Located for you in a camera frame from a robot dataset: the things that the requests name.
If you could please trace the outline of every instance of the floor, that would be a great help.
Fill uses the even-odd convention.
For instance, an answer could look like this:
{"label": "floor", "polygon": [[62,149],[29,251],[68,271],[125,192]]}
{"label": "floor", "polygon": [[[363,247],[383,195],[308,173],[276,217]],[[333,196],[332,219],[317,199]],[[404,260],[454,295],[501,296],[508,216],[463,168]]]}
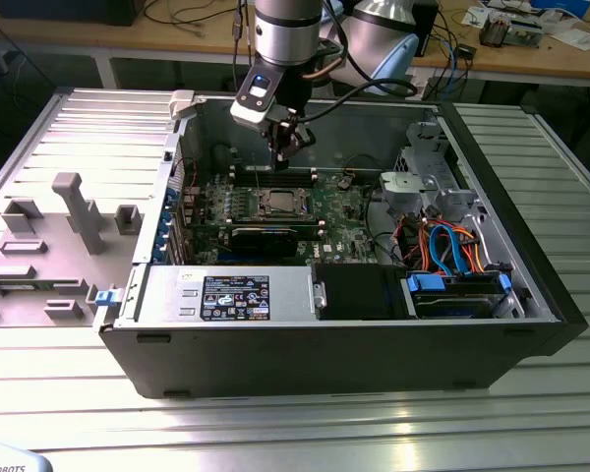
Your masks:
{"label": "floor", "polygon": [[[9,157],[53,90],[36,70],[17,53],[7,56],[9,73],[0,77],[0,167]],[[93,61],[86,57],[31,56],[59,87],[100,87]],[[138,59],[116,59],[114,67],[124,89],[196,89],[223,91],[231,88],[231,67],[221,64],[184,63]],[[590,90],[585,88],[530,87],[468,81],[447,100],[535,106],[565,142],[569,142],[575,120],[588,107]],[[590,130],[575,153],[590,170]]]}

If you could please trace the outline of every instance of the wire bundle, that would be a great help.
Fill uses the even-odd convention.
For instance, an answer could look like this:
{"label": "wire bundle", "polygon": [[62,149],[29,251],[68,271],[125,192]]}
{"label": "wire bundle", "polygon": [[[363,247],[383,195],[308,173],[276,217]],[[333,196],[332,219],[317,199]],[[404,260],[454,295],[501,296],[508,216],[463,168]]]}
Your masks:
{"label": "wire bundle", "polygon": [[[439,93],[442,93],[442,92],[443,92],[442,98],[446,98],[451,93],[459,90],[459,87],[457,87],[455,89],[452,88],[454,85],[459,84],[459,83],[461,83],[461,92],[463,92],[463,90],[465,89],[465,86],[467,86],[468,73],[470,72],[470,69],[472,69],[472,66],[474,63],[473,60],[468,61],[467,59],[463,58],[463,61],[465,63],[465,71],[458,78],[454,77],[454,74],[458,69],[458,59],[459,59],[454,54],[454,51],[457,50],[457,46],[458,46],[459,42],[456,37],[456,34],[454,34],[454,32],[452,32],[450,30],[450,27],[448,26],[447,19],[445,18],[445,16],[443,15],[441,10],[438,11],[438,15],[442,18],[443,27],[435,24],[435,25],[433,25],[433,28],[441,31],[442,33],[445,33],[445,36],[434,31],[431,34],[431,37],[433,39],[438,40],[442,45],[445,46],[445,50],[442,49],[442,52],[443,52],[443,55],[447,57],[447,62],[446,62],[445,67],[442,70],[442,73],[440,74],[439,78],[435,82],[435,84],[434,85],[430,85],[430,84],[427,85],[427,87],[429,87],[430,89],[424,95],[425,100],[428,100],[433,93],[435,93],[435,96],[437,96]],[[448,69],[450,69],[450,75],[448,76],[448,79],[447,79],[445,85],[440,87],[440,83],[443,80],[443,76],[445,75],[445,72]]]}
{"label": "wire bundle", "polygon": [[[406,216],[403,216],[391,235],[391,239],[396,245],[407,226],[406,223]],[[448,247],[441,257],[437,254],[438,237],[445,237],[449,240]],[[425,219],[417,227],[417,239],[418,243],[413,248],[408,249],[401,258],[402,263],[408,266],[412,261],[415,261],[412,265],[413,269],[431,271],[432,265],[435,265],[438,269],[434,273],[453,275],[452,270],[445,264],[451,253],[459,273],[485,271],[479,254],[480,240],[463,226],[454,225],[442,219]]]}

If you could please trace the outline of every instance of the blue clip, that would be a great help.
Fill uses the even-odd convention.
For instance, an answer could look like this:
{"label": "blue clip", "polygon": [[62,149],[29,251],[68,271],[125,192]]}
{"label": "blue clip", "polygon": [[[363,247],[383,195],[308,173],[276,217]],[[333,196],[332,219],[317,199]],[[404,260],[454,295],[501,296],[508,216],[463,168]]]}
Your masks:
{"label": "blue clip", "polygon": [[97,307],[115,307],[122,301],[123,292],[122,288],[98,290],[96,298],[94,298],[94,304]]}
{"label": "blue clip", "polygon": [[170,187],[166,187],[166,201],[167,202],[177,202],[179,199],[179,193],[175,189],[171,189]]}
{"label": "blue clip", "polygon": [[443,277],[436,273],[414,273],[407,279],[409,291],[419,292],[420,290],[445,291]]}
{"label": "blue clip", "polygon": [[509,277],[506,274],[502,273],[501,275],[499,275],[499,281],[501,282],[501,286],[504,290],[504,293],[509,293],[511,291],[511,280],[509,280]]}
{"label": "blue clip", "polygon": [[152,256],[152,260],[155,264],[158,263],[163,263],[164,259],[165,259],[165,255],[164,252],[161,250],[161,248],[158,248],[157,246],[155,246],[153,248],[152,253],[150,253],[150,255]]}
{"label": "blue clip", "polygon": [[168,222],[171,219],[173,219],[172,214],[170,214],[168,211],[163,211],[160,215],[159,215],[159,219],[160,221],[165,221]]}

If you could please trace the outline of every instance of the blue object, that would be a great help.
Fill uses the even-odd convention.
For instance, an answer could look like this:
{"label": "blue object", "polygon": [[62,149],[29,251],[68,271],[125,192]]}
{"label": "blue object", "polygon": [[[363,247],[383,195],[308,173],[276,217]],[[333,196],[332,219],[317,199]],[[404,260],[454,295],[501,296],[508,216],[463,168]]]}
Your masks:
{"label": "blue object", "polygon": [[509,280],[509,277],[502,273],[499,275],[499,280],[501,281],[501,286],[504,290],[504,293],[509,293],[511,291],[511,280]]}
{"label": "blue object", "polygon": [[[332,10],[334,11],[334,15],[337,17],[343,13],[343,4],[338,0],[330,0],[330,4],[332,5]],[[331,20],[330,15],[325,10],[325,3],[324,3],[324,10],[322,11],[322,24],[327,23]]]}
{"label": "blue object", "polygon": [[561,8],[567,10],[579,18],[583,18],[588,8],[590,8],[589,0],[531,0],[533,8],[552,9]]}
{"label": "blue object", "polygon": [[407,280],[409,291],[419,292],[420,290],[445,291],[443,277],[436,273],[414,273]]}
{"label": "blue object", "polygon": [[450,62],[452,63],[452,70],[450,71],[450,80],[448,81],[448,85],[445,86],[445,90],[443,91],[442,95],[442,99],[444,99],[450,92],[450,87],[452,86],[452,84],[456,82],[456,80],[454,79],[454,73],[456,72],[456,57],[454,56],[454,51],[452,50],[452,46],[450,46],[450,43],[445,39],[442,39],[442,43],[445,45],[445,47],[448,48],[448,54],[450,54]]}
{"label": "blue object", "polygon": [[159,219],[161,221],[170,221],[171,219],[173,219],[172,214],[170,214],[168,211],[163,211],[160,215],[159,215]]}
{"label": "blue object", "polygon": [[459,238],[456,237],[456,233],[452,230],[452,228],[448,226],[444,226],[442,224],[437,225],[431,231],[431,240],[429,241],[429,251],[431,252],[431,258],[433,258],[433,262],[438,265],[438,267],[445,272],[446,275],[451,276],[452,270],[450,270],[447,265],[445,265],[437,255],[437,247],[435,246],[436,236],[437,233],[440,231],[447,231],[448,235],[450,236],[450,246],[452,247],[452,257],[454,258],[454,263],[456,268],[461,273],[468,273],[470,270],[466,265],[465,261],[461,257],[461,249]]}
{"label": "blue object", "polygon": [[[372,79],[402,79],[411,65],[419,43],[419,37],[413,33],[404,36],[376,68]],[[369,87],[366,91],[386,95],[376,87]]]}
{"label": "blue object", "polygon": [[161,250],[161,248],[158,247],[154,247],[152,253],[150,254],[153,258],[153,262],[155,264],[157,263],[163,263],[164,262],[164,252]]}
{"label": "blue object", "polygon": [[167,202],[177,202],[179,199],[179,192],[175,189],[171,189],[170,187],[166,187],[166,201]]}
{"label": "blue object", "polygon": [[97,307],[115,307],[122,302],[123,289],[114,288],[111,290],[98,290],[94,305]]}

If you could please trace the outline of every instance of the power supply label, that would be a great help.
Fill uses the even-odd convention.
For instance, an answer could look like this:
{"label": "power supply label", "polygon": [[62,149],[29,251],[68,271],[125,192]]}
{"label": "power supply label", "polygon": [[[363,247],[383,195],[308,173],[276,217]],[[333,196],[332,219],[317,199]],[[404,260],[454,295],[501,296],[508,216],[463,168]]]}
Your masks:
{"label": "power supply label", "polygon": [[204,277],[201,318],[207,322],[270,320],[267,275]]}

